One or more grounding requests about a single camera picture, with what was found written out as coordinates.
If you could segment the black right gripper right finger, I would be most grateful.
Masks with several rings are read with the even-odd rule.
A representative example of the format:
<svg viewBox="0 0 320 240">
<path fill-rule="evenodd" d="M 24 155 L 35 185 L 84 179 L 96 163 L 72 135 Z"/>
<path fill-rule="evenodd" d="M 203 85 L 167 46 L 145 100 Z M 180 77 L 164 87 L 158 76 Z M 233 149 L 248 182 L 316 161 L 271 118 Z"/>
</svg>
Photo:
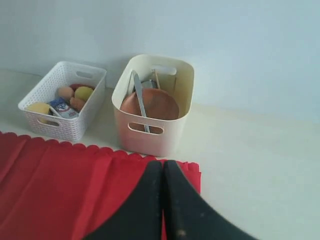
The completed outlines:
<svg viewBox="0 0 320 240">
<path fill-rule="evenodd" d="M 163 165 L 163 212 L 168 240 L 254 240 L 215 211 L 173 160 Z"/>
</svg>

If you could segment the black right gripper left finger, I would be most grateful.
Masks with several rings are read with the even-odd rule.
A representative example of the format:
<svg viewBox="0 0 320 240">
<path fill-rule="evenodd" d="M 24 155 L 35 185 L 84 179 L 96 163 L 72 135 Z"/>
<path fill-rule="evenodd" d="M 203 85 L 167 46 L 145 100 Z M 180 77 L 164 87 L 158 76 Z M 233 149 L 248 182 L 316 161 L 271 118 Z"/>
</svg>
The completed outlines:
<svg viewBox="0 0 320 240">
<path fill-rule="evenodd" d="M 120 208 L 86 240 L 160 240 L 162 238 L 163 167 L 151 161 Z"/>
</svg>

